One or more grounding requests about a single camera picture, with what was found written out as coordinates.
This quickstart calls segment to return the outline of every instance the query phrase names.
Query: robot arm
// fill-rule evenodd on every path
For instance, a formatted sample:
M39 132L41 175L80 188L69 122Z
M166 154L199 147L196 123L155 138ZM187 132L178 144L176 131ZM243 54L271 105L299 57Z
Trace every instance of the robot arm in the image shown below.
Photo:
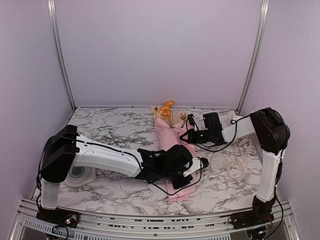
M263 224L274 219L272 206L276 201L275 187L282 173L282 158L290 138L290 130L280 114L268 107L251 113L246 117L233 120L233 124L222 129L216 112L203 115L207 129L199 130L193 116L188 120L196 129L189 129L181 140L192 144L212 142L216 146L231 143L235 139L256 134L262 148L263 162L260 184L253 198L252 211L239 212L231 216L235 229Z
M193 157L183 145L174 145L168 151L124 149L89 139L78 134L76 126L68 125L51 137L44 148L37 182L41 210L46 211L39 218L47 221L48 215L52 215L49 211L57 209L60 185L73 167L104 169L148 183L170 180L174 189L180 189L191 183L191 173L208 165L206 158Z

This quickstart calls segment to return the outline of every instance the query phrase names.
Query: purple backdrop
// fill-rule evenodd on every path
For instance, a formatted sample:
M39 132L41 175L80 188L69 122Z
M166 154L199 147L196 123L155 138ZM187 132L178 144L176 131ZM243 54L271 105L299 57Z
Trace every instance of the purple backdrop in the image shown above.
M320 236L319 79L320 1L271 1L243 113L270 106L291 129L279 193L306 240Z
M0 1L0 239L30 197L43 144L71 114L47 2Z
M261 1L58 0L78 106L236 108Z

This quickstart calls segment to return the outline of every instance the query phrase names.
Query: pink cloth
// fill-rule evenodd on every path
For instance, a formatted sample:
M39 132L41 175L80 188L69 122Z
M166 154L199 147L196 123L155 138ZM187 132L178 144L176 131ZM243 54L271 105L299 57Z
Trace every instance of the pink cloth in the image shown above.
M155 119L154 126L155 126L156 135L158 137L160 149L167 151L174 145L179 144L179 145L185 146L190 151L193 157L196 156L195 146L193 144L189 144L180 140L180 136L186 132L186 126L184 126L183 128L180 128L180 127L171 128L160 117L157 117ZM191 181L191 184L198 180L197 174L195 172L192 173L192 177L193 177L193 180ZM165 183L166 183L166 190L168 193L173 194L174 192L177 191L176 189L174 189L171 181L166 180ZM196 190L195 185L187 187L186 189L181 190L177 194L173 196L169 196L169 200L175 201L175 202L186 201L189 198L189 194L193 193L195 190Z

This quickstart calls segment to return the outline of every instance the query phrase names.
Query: wire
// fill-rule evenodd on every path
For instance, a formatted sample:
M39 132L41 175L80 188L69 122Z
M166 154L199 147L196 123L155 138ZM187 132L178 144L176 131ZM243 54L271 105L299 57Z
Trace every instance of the wire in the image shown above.
M200 166L200 176L199 176L199 179L198 179L196 182L190 184L189 186L185 186L185 187L179 189L178 191L176 191L176 192L174 192L174 193L168 193L166 190L164 190L163 188L159 187L159 186L156 185L155 183L153 183L153 182L150 182L150 183L151 183L153 186L155 186L156 188L160 189L160 190L161 190L162 192L164 192L165 194L167 194L167 195L169 195L169 196L173 196L173 195L179 193L180 191L182 191L183 189L186 189L186 188L189 188L189 187L191 187L191 186L196 185L197 183L200 182L201 178L202 178L202 167Z
M198 148L201 148L201 149L203 149L203 150L206 150L206 151L208 151L208 152L210 152L210 153L217 153L217 152L220 152L220 151L226 149L226 148L229 147L229 146L234 142L234 140L236 139L237 130L238 130L238 121L242 120L243 118L246 118L246 117L242 117L241 119L234 121L234 124L235 124L234 136L233 136L232 140L231 140L226 146L224 146L223 148L220 148L220 149L214 151L214 150L210 150L210 149L204 148L204 147L202 147L202 146L200 146L200 145L198 145L198 144L196 144L196 143L195 143L194 145L196 145ZM188 131L188 119L186 119L186 131Z
M39 205L39 198L41 197L41 192L39 193L39 196L36 198L35 202L36 202L36 207L38 208L38 212L40 212L41 210L41 206Z
M66 226L64 223L60 222L60 221L54 220L53 222L55 222L55 223L58 224L58 225L56 226L56 228L58 228L58 227L64 227L64 228L65 228L65 230L66 230L66 237L65 237L64 240L68 240L68 239L69 239L69 230L68 230L67 226Z
M272 233L270 233L270 234L269 234L268 236L266 236L264 239L270 238L270 237L278 230L278 228L280 228L280 226L281 226L281 224L282 224L282 222L283 222L283 220L284 220L284 214L285 214L285 213L284 213L284 208L282 207L280 201L278 200L278 197L277 197L276 193L274 193L274 195L275 195L275 200L278 202L278 204L279 204L279 206L280 206L280 208L281 208L282 216L281 216L281 220L280 220L279 225L275 228L275 230L273 230Z

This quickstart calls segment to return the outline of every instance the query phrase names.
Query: marble surface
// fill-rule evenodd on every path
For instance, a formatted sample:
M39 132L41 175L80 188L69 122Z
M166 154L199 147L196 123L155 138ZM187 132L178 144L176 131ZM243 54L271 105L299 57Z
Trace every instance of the marble surface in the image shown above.
M228 125L234 111L212 108L180 108L201 119L202 114L218 112L220 120ZM121 148L158 150L154 117L145 108L78 108L70 124L78 126L78 132L96 141ZM212 158L212 166L219 172L224 159L235 159L233 144ZM245 151L248 144L241 146ZM212 153L196 148L199 157ZM259 187L262 166L252 147L243 180L236 180L210 168L202 171L202 178L189 200L169 201L168 196L143 180L127 177L117 172L96 169L96 179L79 188L62 184L58 205L75 210L120 215L194 215L216 213L251 207ZM157 184L165 188L164 181Z

